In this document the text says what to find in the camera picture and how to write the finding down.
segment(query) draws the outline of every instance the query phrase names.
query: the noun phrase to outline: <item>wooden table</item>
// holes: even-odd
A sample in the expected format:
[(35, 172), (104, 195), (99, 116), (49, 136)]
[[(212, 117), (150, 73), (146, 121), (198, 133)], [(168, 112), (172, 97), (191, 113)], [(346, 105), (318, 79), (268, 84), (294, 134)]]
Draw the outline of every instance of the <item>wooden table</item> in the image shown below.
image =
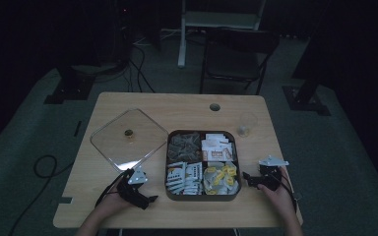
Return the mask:
[[(219, 111), (212, 111), (216, 103)], [(228, 131), (235, 136), (240, 171), (258, 175), (257, 163), (269, 154), (282, 157), (266, 102), (255, 95), (212, 95), (171, 93), (104, 92), (95, 105), (63, 193), (72, 198), (59, 204), (53, 223), (59, 228), (77, 228), (94, 208), (95, 201), (118, 172), (90, 142), (91, 134), (129, 108), (140, 108), (171, 133), (174, 130)], [(236, 135), (242, 112), (253, 112), (259, 119), (247, 138)], [(157, 195), (146, 210), (129, 207), (106, 220), (109, 228), (236, 228), (274, 227), (282, 223), (261, 191), (245, 182), (231, 202), (176, 202), (165, 194), (166, 146), (144, 162), (149, 182), (140, 188), (145, 196)], [(302, 222), (300, 210), (297, 212)]]

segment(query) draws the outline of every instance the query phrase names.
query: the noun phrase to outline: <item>black cable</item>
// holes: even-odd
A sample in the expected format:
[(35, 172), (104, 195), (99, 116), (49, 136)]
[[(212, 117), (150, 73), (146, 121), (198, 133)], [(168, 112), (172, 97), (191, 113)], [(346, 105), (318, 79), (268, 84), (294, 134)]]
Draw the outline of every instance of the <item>black cable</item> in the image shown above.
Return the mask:
[(141, 52), (142, 56), (143, 56), (143, 59), (141, 60), (141, 63), (140, 63), (140, 68), (138, 68), (137, 65), (136, 65), (132, 60), (130, 60), (131, 64), (133, 64), (133, 66), (137, 69), (137, 71), (138, 71), (138, 73), (139, 73), (139, 74), (137, 75), (137, 82), (140, 80), (140, 79), (139, 79), (139, 78), (140, 78), (139, 76), (140, 76), (140, 74), (141, 74), (141, 76), (143, 77), (143, 79), (144, 79), (144, 81), (146, 82), (147, 86), (149, 86), (150, 90), (151, 90), (153, 93), (156, 93), (155, 90), (152, 88), (152, 86), (150, 86), (150, 83), (147, 81), (147, 79), (146, 79), (146, 77), (144, 76), (143, 72), (141, 71), (141, 68), (143, 67), (144, 60), (146, 59), (146, 54), (144, 53), (143, 49), (141, 49), (140, 47), (135, 46), (135, 45), (134, 45), (134, 47), (135, 47), (136, 49), (138, 49), (138, 50)]
[(293, 204), (293, 208), (294, 208), (294, 211), (296, 212), (296, 209), (297, 209), (297, 206), (296, 206), (296, 199), (293, 197), (293, 192), (290, 188), (287, 187), (286, 184), (284, 184), (282, 181), (280, 181), (278, 178), (275, 177), (275, 175), (273, 175), (272, 173), (269, 173), (269, 175), (274, 178), (276, 181), (278, 181), (286, 190), (287, 192), (289, 193), (290, 195), (290, 199), (292, 200), (292, 204)]
[(133, 70), (131, 70), (131, 68), (130, 68), (130, 81), (127, 81), (127, 82), (129, 82), (129, 85), (131, 87), (131, 92), (134, 92), (134, 87), (133, 87)]
[[(38, 167), (38, 164), (45, 158), (51, 158), (54, 162), (53, 164), (53, 167), (51, 169), (51, 173), (49, 175), (42, 175), (40, 173), (38, 173), (37, 171), (37, 167)], [(30, 207), (35, 203), (36, 200), (38, 200), (38, 198), (41, 196), (41, 194), (44, 192), (45, 188), (47, 188), (48, 184), (50, 183), (51, 179), (61, 173), (63, 173), (64, 171), (66, 171), (67, 169), (71, 168), (73, 166), (73, 163), (70, 163), (68, 164), (66, 167), (64, 167), (62, 170), (56, 172), (56, 169), (57, 169), (57, 158), (54, 157), (53, 155), (43, 155), (41, 156), (39, 159), (37, 159), (33, 165), (33, 172), (34, 174), (38, 177), (38, 178), (41, 178), (41, 179), (47, 179), (47, 181), (45, 182), (44, 186), (42, 186), (41, 190), (38, 192), (38, 194), (35, 196), (35, 198), (29, 203), (29, 205), (24, 209), (24, 211), (20, 214), (20, 216), (18, 216), (17, 220), (15, 221), (15, 223), (13, 224), (12, 228), (11, 228), (11, 231), (9, 232), (9, 236), (10, 235), (13, 235), (14, 234), (14, 231), (15, 231), (15, 228), (17, 227), (18, 223), (21, 221), (21, 219), (23, 218), (23, 216), (26, 214), (26, 212), (30, 209)]]
[(98, 206), (100, 204), (100, 202), (102, 202), (103, 198), (108, 195), (108, 194), (113, 194), (113, 193), (108, 193), (109, 190), (112, 188), (112, 186), (115, 184), (116, 181), (119, 180), (119, 178), (121, 178), (123, 175), (124, 175), (125, 171), (121, 172), (118, 177), (115, 178), (114, 181), (112, 181), (112, 183), (110, 185), (108, 185), (105, 190), (103, 190), (102, 194), (100, 194), (99, 198), (97, 199), (96, 201), (96, 204), (94, 205), (94, 207)]
[(116, 79), (120, 78), (121, 76), (124, 76), (125, 73), (127, 72), (127, 70), (130, 70), (129, 65), (127, 65), (119, 75), (116, 75), (116, 76), (114, 76), (112, 78), (108, 78), (108, 79), (96, 79), (96, 80), (94, 80), (94, 82), (95, 83), (105, 83), (105, 82), (110, 82), (110, 81), (116, 80)]
[(136, 49), (140, 50), (140, 52), (141, 52), (141, 54), (143, 56), (143, 58), (141, 59), (140, 67), (139, 68), (137, 68), (136, 64), (134, 64), (134, 62), (130, 60), (130, 62), (134, 65), (134, 67), (138, 71), (138, 74), (137, 74), (137, 84), (138, 84), (138, 87), (140, 89), (140, 92), (143, 92), (143, 90), (141, 89), (141, 85), (140, 85), (140, 74), (143, 75), (143, 73), (141, 72), (141, 68), (143, 68), (144, 61), (146, 60), (146, 53), (144, 53), (143, 49), (141, 49), (140, 47), (138, 47), (136, 45), (133, 45), (133, 47), (135, 47)]
[(127, 82), (127, 91), (130, 92), (130, 88), (131, 88), (131, 91), (133, 91), (133, 82), (131, 81), (131, 78), (132, 78), (132, 70), (131, 68), (129, 68), (129, 74), (130, 74), (130, 81), (128, 81), (127, 77), (124, 75), (124, 80), (125, 82)]
[(99, 72), (83, 72), (77, 69), (74, 69), (78, 75), (82, 76), (90, 76), (90, 77), (98, 77), (98, 76), (110, 76), (110, 75), (116, 75), (118, 73), (124, 74), (125, 70), (129, 67), (129, 64), (127, 61), (118, 62), (115, 67), (105, 69), (103, 71)]

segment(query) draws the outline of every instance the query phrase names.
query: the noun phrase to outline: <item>gray floor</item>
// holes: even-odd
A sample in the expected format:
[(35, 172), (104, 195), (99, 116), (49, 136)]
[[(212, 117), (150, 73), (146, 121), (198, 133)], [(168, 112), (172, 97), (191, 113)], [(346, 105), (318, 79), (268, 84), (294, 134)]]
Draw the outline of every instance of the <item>gray floor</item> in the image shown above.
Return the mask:
[[(162, 41), (162, 51), (141, 45), (146, 52), (143, 72), (156, 92), (198, 93), (203, 47), (188, 43), (186, 67), (177, 68), (178, 37)], [(291, 111), (282, 86), (300, 86), (291, 79), (306, 42), (282, 39), (269, 62), (261, 95), (269, 111), (297, 192), (306, 235), (378, 235), (378, 175), (335, 93), (319, 87), (318, 95), (332, 116)], [(133, 61), (141, 62), (134, 50)], [(94, 71), (96, 68), (80, 67)], [(58, 84), (56, 71), (43, 77), (0, 136), (0, 235), (8, 235), (17, 217), (38, 194), (46, 179), (34, 175), (34, 162), (43, 155), (57, 157), (57, 170), (74, 161), (97, 96), (102, 91), (138, 91), (136, 70), (124, 77), (97, 78), (88, 100), (44, 105)], [(141, 80), (144, 92), (149, 88)], [(251, 94), (254, 88), (246, 93)], [(240, 87), (208, 83), (205, 93), (245, 93)], [(75, 136), (78, 122), (82, 122)], [(52, 163), (42, 163), (42, 174)], [(52, 218), (69, 171), (54, 177), (43, 195), (19, 222), (14, 235), (73, 235), (75, 229), (57, 229)], [(283, 235), (281, 229), (240, 229), (241, 235)]]

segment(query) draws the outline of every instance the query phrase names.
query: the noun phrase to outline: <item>cable on floor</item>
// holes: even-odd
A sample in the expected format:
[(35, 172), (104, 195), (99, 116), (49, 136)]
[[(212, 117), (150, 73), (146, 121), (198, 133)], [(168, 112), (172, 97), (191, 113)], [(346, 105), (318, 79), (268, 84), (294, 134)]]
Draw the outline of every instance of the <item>cable on floor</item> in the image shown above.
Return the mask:
[(233, 228), (235, 236), (241, 236), (240, 231), (237, 228)]
[(152, 88), (152, 86), (150, 85), (150, 83), (147, 81), (146, 77), (144, 76), (143, 72), (141, 71), (141, 68), (143, 67), (143, 63), (146, 59), (146, 53), (144, 53), (143, 49), (141, 49), (140, 47), (134, 45), (134, 48), (138, 49), (142, 56), (143, 56), (143, 59), (141, 60), (141, 63), (140, 63), (140, 67), (138, 67), (132, 60), (130, 60), (131, 64), (137, 69), (138, 73), (137, 73), (137, 83), (138, 83), (138, 86), (140, 88), (140, 92), (143, 92), (142, 88), (141, 88), (141, 85), (140, 85), (140, 75), (143, 77), (144, 81), (146, 82), (147, 86), (149, 86), (150, 90), (153, 92), (153, 93), (156, 93), (155, 90)]
[(119, 75), (115, 75), (115, 74), (104, 74), (104, 75), (101, 75), (101, 76), (107, 76), (107, 75), (115, 75), (114, 77), (112, 78), (100, 78), (100, 79), (96, 79), (94, 80), (95, 83), (105, 83), (105, 82), (110, 82), (110, 81), (113, 81), (113, 80), (116, 80), (120, 77), (125, 77), (125, 73), (127, 73), (128, 70), (131, 70), (129, 64), (127, 64), (127, 66), (124, 68), (124, 70), (122, 72), (120, 72)]
[[(38, 167), (39, 163), (41, 161), (43, 161), (44, 159), (46, 159), (46, 158), (49, 158), (49, 159), (51, 159), (53, 161), (53, 166), (52, 166), (52, 169), (51, 169), (51, 173), (49, 175), (43, 175), (43, 174), (39, 173), (38, 170), (37, 170), (37, 167)], [(8, 234), (9, 236), (11, 236), (11, 235), (14, 234), (14, 231), (17, 228), (18, 223), (20, 223), (21, 219), (24, 217), (24, 215), (26, 214), (26, 212), (31, 208), (31, 206), (38, 200), (38, 198), (44, 192), (44, 190), (47, 188), (48, 184), (50, 183), (51, 179), (53, 177), (56, 177), (56, 176), (62, 174), (63, 172), (65, 172), (69, 168), (71, 168), (73, 166), (73, 163), (74, 162), (68, 164), (66, 167), (64, 167), (60, 171), (56, 172), (56, 169), (57, 169), (57, 158), (54, 155), (49, 155), (49, 154), (43, 155), (39, 159), (37, 159), (35, 161), (35, 163), (33, 165), (33, 172), (34, 172), (35, 176), (38, 177), (38, 178), (41, 178), (41, 179), (47, 179), (47, 181), (42, 186), (41, 190), (38, 192), (38, 194), (35, 196), (35, 198), (29, 203), (29, 205), (24, 209), (24, 211), (20, 214), (20, 216), (18, 216), (17, 220), (15, 221), (15, 223), (13, 224), (13, 226), (11, 228), (11, 231)]]

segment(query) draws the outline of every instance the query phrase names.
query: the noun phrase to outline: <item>chair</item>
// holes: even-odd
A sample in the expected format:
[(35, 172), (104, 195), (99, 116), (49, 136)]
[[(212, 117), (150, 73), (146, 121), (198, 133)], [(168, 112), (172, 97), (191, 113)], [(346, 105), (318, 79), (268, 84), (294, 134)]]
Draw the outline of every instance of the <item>chair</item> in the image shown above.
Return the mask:
[(205, 79), (247, 83), (259, 81), (259, 94), (267, 62), (279, 45), (279, 37), (267, 31), (218, 28), (207, 33), (201, 87)]

